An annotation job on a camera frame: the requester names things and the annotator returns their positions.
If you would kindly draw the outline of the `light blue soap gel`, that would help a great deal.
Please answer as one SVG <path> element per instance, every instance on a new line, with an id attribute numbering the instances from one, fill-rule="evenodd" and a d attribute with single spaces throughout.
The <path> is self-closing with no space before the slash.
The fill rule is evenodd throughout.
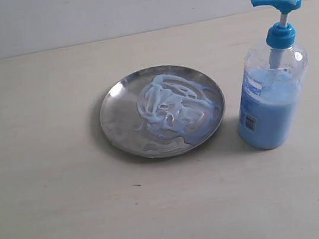
<path id="1" fill-rule="evenodd" d="M 143 122 L 136 130 L 146 129 L 160 141 L 180 137 L 195 145 L 222 118 L 222 104 L 211 98 L 218 94 L 214 88 L 180 76 L 155 76 L 138 95 L 136 106 Z"/>

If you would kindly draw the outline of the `blue soap pump bottle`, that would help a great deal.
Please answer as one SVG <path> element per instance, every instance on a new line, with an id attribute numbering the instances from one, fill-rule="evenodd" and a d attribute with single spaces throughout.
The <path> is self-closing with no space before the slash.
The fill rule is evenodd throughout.
<path id="1" fill-rule="evenodd" d="M 288 22 L 302 0 L 251 0 L 252 6 L 271 6 L 280 12 L 265 40 L 246 54 L 239 108 L 238 132 L 249 145 L 274 149 L 287 139 L 308 69 L 305 48 L 296 43 Z"/>

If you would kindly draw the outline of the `round steel plate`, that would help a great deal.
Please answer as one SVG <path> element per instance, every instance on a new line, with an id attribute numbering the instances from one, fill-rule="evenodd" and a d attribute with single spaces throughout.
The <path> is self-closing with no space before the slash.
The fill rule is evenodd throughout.
<path id="1" fill-rule="evenodd" d="M 172 74 L 196 81 L 219 92 L 217 96 L 212 95 L 211 98 L 222 104 L 222 118 L 212 125 L 211 133 L 195 145 L 186 144 L 180 137 L 171 141 L 160 141 L 146 129 L 137 131 L 137 128 L 143 122 L 136 106 L 138 95 L 148 83 L 151 83 L 155 76 L 162 74 Z M 112 86 L 103 99 L 99 120 L 104 135 L 109 143 L 116 148 L 135 156 L 160 159 L 182 155 L 202 145 L 215 134 L 222 124 L 224 111 L 224 94 L 217 83 L 209 76 L 188 67 L 162 65 L 133 72 Z"/>

